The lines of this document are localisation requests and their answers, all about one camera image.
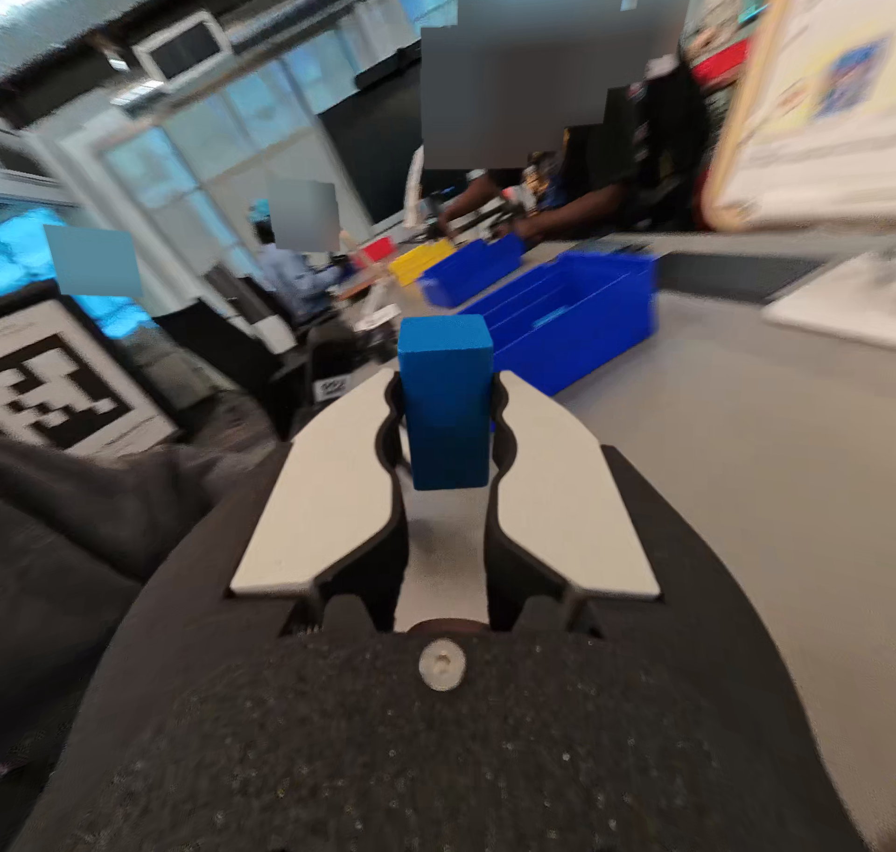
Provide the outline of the printed marker board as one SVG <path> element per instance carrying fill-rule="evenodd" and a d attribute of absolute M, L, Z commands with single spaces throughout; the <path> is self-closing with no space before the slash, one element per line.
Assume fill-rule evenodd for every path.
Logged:
<path fill-rule="evenodd" d="M 1 297 L 1 434 L 120 457 L 177 440 L 173 406 L 54 280 Z"/>

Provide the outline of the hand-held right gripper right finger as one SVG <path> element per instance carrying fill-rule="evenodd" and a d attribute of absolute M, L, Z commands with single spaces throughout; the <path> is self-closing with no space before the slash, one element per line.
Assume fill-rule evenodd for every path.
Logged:
<path fill-rule="evenodd" d="M 598 438 L 511 371 L 495 377 L 487 575 L 516 597 L 658 600 Z"/>

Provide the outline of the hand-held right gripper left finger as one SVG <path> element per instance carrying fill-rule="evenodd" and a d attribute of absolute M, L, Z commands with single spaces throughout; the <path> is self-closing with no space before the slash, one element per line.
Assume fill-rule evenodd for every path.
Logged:
<path fill-rule="evenodd" d="M 396 595 L 409 562 L 399 375 L 379 371 L 295 436 L 230 580 L 235 597 Z"/>

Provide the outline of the yellow plastic bin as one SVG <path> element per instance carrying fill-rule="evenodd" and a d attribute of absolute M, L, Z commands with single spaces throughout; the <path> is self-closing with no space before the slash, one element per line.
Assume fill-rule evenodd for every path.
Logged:
<path fill-rule="evenodd" d="M 455 251 L 454 243 L 448 238 L 421 243 L 390 261 L 388 271 L 398 286 L 410 286 Z"/>

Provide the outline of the blue plastic bin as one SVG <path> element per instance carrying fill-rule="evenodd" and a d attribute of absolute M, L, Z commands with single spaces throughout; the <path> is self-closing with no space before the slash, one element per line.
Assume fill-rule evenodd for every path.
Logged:
<path fill-rule="evenodd" d="M 493 241 L 471 241 L 424 271 L 417 284 L 427 302 L 454 309 L 521 266 L 525 243 L 509 233 Z"/>
<path fill-rule="evenodd" d="M 552 396 L 656 331 L 656 262 L 649 253 L 570 250 L 462 312 L 484 318 L 497 372 Z"/>

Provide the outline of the clipboard with instruction sheet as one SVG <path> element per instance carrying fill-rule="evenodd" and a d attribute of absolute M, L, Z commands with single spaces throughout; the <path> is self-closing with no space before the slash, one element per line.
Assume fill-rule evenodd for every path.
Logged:
<path fill-rule="evenodd" d="M 700 204 L 726 233 L 894 231 L 895 0 L 767 0 Z"/>

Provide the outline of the black monitor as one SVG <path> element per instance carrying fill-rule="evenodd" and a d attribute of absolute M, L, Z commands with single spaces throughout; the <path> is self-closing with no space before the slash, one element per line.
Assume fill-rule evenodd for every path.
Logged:
<path fill-rule="evenodd" d="M 420 42 L 354 77 L 355 91 L 320 114 L 322 127 L 373 225 L 403 211 L 422 146 Z"/>

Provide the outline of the black office chair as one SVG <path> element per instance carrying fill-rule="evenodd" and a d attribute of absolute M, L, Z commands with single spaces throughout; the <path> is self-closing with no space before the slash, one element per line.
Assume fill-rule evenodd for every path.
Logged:
<path fill-rule="evenodd" d="M 290 438 L 297 413 L 307 404 L 304 355 L 275 355 L 202 300 L 153 320 L 177 345 L 252 397 L 280 440 Z"/>

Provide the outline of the white air vent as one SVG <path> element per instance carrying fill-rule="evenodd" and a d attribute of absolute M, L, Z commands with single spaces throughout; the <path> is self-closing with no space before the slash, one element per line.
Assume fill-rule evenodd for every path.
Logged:
<path fill-rule="evenodd" d="M 228 35 L 206 10 L 141 40 L 133 52 L 151 80 L 165 89 L 191 83 L 234 54 Z"/>

